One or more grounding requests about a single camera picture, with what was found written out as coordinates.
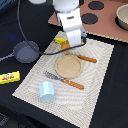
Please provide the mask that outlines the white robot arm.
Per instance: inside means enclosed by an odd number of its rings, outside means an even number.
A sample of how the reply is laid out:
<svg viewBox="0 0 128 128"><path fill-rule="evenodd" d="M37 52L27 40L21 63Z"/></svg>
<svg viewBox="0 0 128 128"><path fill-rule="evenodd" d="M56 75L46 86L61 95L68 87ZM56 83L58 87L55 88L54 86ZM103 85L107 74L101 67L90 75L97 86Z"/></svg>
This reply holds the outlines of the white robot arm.
<svg viewBox="0 0 128 128"><path fill-rule="evenodd" d="M71 47L81 45L81 36L87 34L83 28L79 0L29 0L33 4L52 4L58 22L62 25Z"/></svg>

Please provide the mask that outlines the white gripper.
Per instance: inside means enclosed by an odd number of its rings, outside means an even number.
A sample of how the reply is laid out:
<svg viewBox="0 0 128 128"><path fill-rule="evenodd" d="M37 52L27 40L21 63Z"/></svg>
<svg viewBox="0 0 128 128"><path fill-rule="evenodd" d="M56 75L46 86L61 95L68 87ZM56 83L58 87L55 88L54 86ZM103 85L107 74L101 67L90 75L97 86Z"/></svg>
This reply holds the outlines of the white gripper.
<svg viewBox="0 0 128 128"><path fill-rule="evenodd" d="M67 35L69 45L71 47L80 46L82 39L87 36L87 33L82 25L80 8L76 7L75 9L70 10L57 10L56 16Z"/></svg>

